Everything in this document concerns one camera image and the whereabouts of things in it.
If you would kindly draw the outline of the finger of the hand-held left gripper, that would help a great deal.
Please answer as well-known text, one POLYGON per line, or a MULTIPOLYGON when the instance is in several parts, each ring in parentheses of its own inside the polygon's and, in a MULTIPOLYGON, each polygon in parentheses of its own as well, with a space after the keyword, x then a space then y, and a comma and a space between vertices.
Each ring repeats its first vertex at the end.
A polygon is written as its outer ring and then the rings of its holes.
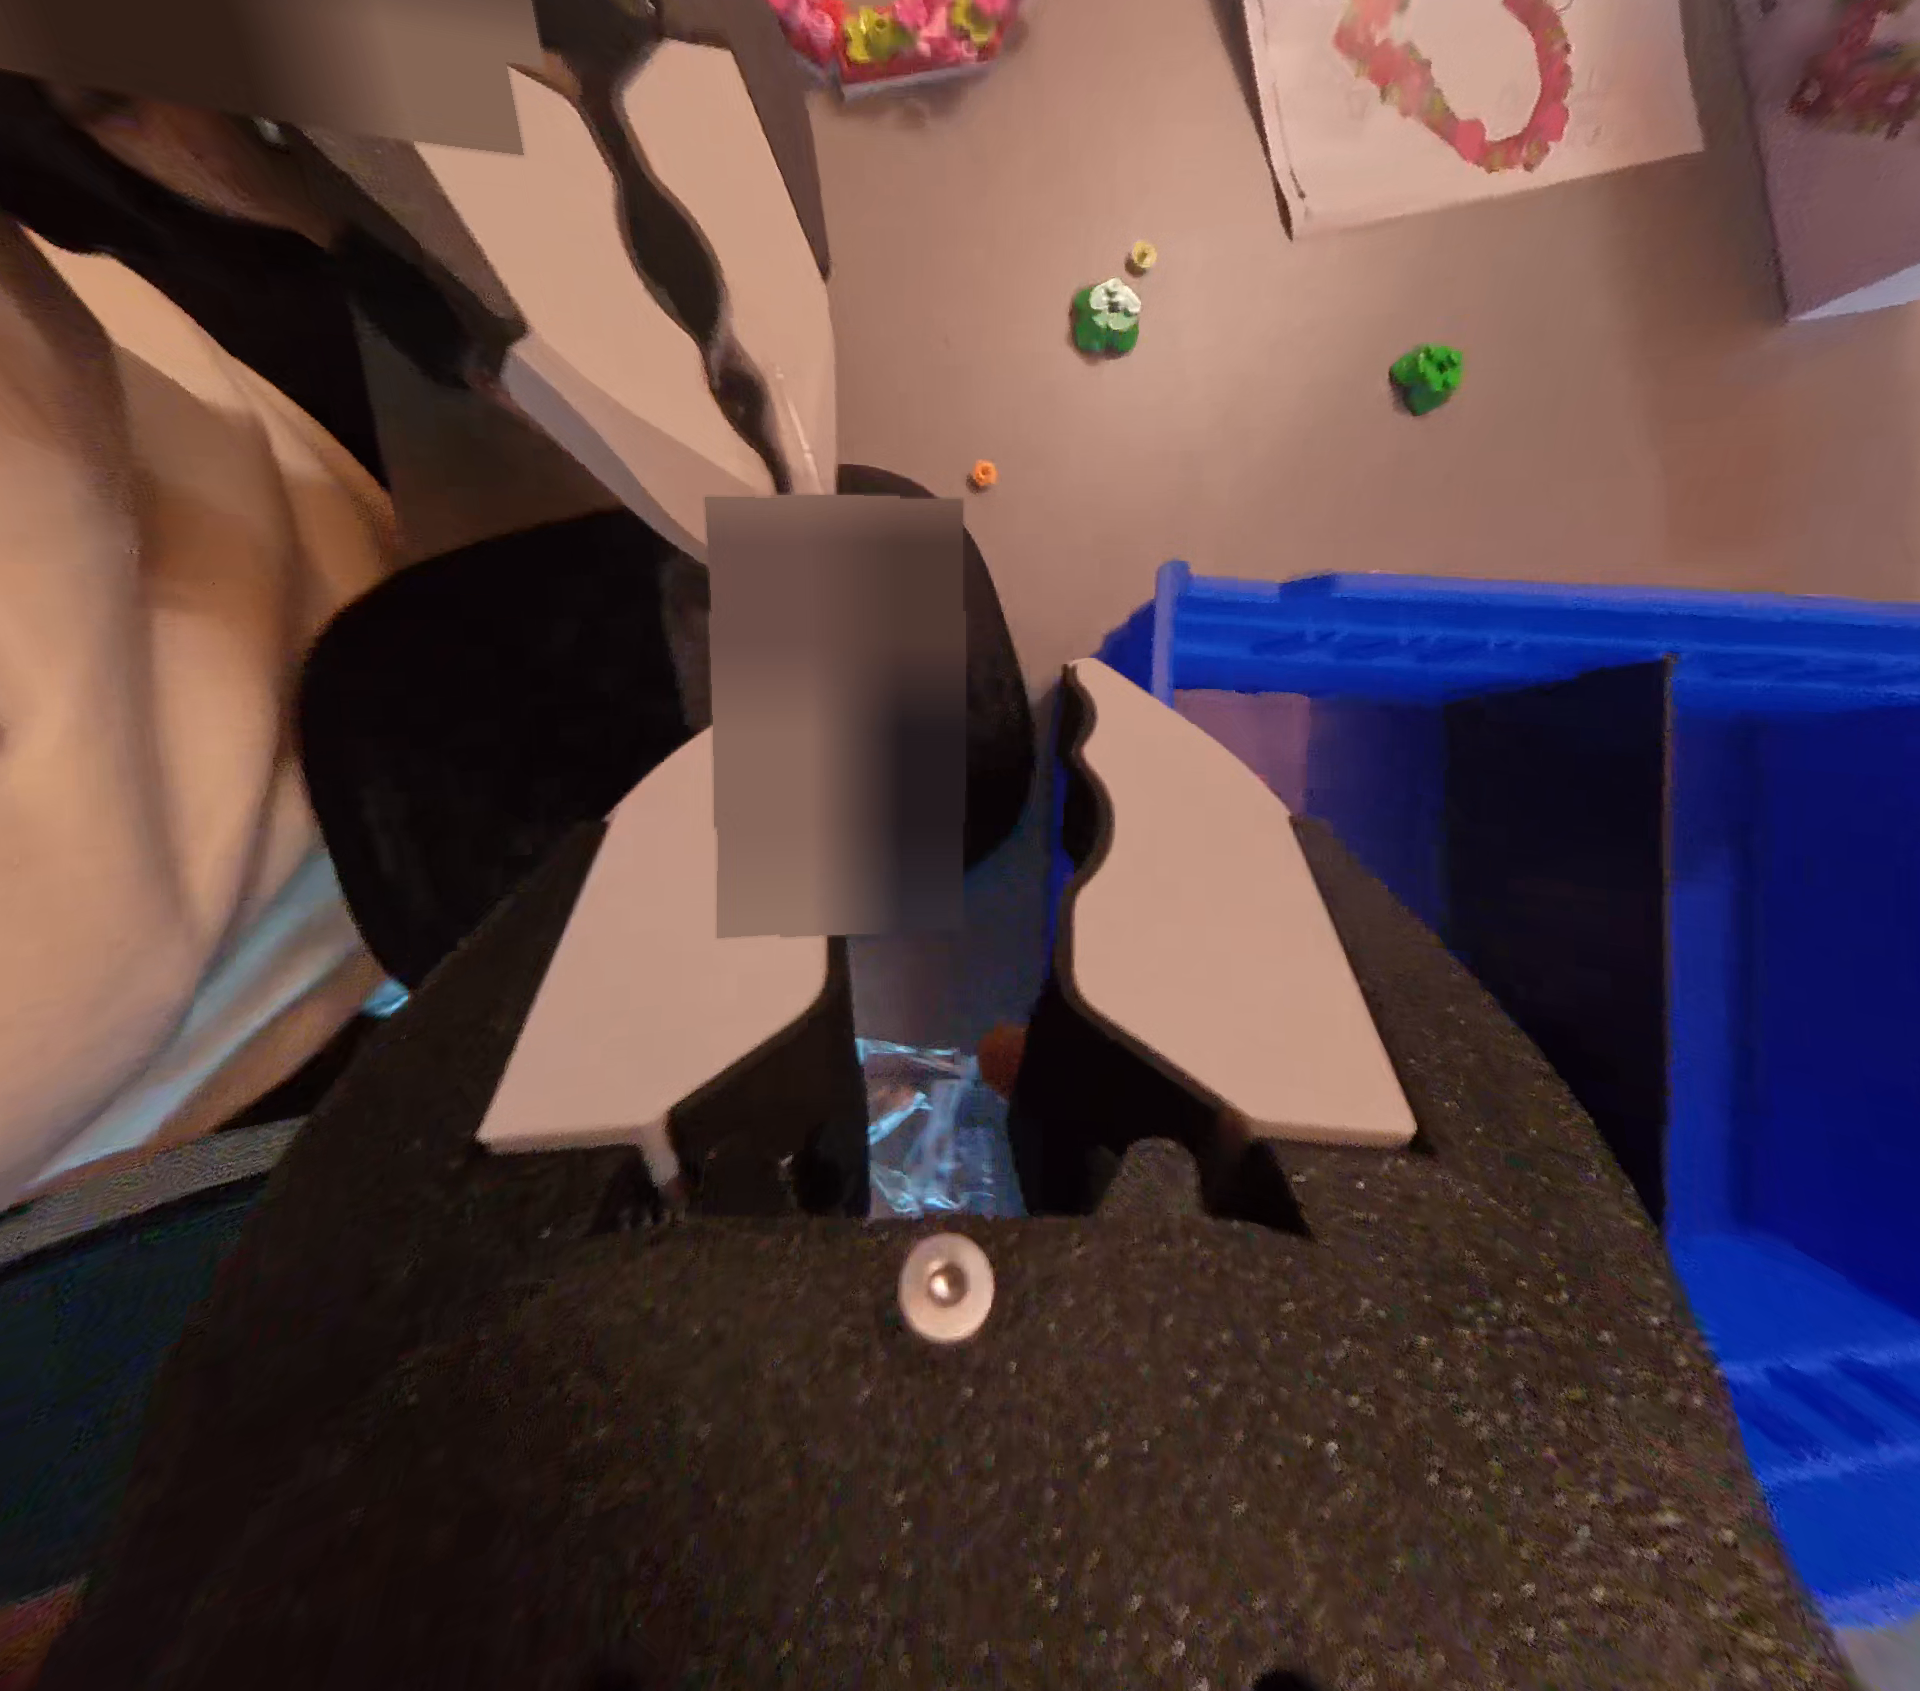
POLYGON ((712 394, 706 336, 643 280, 588 122, 524 72, 509 90, 518 154, 420 146, 526 322, 500 386, 673 548, 706 554, 707 502, 770 498, 773 482, 712 394))
POLYGON ((773 484, 833 484, 827 282, 733 56, 664 42, 621 88, 618 112, 714 280, 716 328, 701 344, 731 430, 773 484))

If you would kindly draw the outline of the clear plastic bag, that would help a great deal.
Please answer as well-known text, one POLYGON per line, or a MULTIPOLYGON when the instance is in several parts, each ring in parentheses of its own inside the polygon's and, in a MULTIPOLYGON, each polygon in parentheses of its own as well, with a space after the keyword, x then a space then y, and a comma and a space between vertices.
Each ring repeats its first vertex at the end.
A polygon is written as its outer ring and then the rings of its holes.
POLYGON ((1043 981, 1038 945, 890 935, 858 937, 848 955, 870 1217, 1020 1219, 1009 1111, 1043 981))

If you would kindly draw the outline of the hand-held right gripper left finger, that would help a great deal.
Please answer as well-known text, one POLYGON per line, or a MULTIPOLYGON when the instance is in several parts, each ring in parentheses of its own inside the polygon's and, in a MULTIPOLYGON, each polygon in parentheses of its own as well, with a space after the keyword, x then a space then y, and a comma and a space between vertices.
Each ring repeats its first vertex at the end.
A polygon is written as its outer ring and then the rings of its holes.
POLYGON ((475 1129, 489 1151, 677 1155, 673 1111, 823 993, 823 937, 718 933, 712 744, 684 744, 607 819, 475 1129))

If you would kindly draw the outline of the person's pale shirt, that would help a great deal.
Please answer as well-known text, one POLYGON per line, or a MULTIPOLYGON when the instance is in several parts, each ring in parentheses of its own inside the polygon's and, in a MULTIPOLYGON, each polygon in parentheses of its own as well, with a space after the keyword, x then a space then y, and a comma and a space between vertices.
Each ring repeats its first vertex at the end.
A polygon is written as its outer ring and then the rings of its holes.
POLYGON ((4 1209, 219 1127, 371 993, 291 718, 394 566, 303 410, 4 220, 4 1209))

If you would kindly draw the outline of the blue plastic bin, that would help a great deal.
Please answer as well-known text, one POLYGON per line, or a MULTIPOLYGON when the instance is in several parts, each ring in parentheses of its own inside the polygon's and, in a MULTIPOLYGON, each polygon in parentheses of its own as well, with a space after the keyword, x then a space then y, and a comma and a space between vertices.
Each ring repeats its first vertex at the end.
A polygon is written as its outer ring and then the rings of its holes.
POLYGON ((1836 1625, 1916 1615, 1913 604, 1158 572, 1099 658, 1219 694, 1640 1193, 1836 1625))

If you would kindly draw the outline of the person's left forearm black sleeve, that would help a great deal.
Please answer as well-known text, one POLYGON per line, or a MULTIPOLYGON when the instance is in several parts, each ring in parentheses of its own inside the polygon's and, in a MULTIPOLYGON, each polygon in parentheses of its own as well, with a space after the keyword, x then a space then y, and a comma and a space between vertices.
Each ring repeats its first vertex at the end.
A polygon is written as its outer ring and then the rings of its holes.
POLYGON ((2 196, 34 236, 152 284, 381 490, 359 328, 453 388, 502 348, 335 168, 249 120, 4 72, 2 196))

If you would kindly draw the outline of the brick set box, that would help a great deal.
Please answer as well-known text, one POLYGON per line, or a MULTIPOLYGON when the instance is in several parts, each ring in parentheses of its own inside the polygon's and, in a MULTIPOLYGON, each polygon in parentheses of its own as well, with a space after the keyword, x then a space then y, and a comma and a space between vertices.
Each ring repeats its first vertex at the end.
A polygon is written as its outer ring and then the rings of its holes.
POLYGON ((1918 0, 1732 0, 1788 322, 1918 296, 1918 0))

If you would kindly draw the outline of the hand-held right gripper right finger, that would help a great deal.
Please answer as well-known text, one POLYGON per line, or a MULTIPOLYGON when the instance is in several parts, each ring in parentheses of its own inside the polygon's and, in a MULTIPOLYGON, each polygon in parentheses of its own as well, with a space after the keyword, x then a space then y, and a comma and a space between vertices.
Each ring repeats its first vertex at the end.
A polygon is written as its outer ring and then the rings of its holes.
POLYGON ((1062 670, 1058 750, 1062 995, 1258 1137, 1409 1147, 1417 1117, 1284 799, 1094 656, 1062 670))

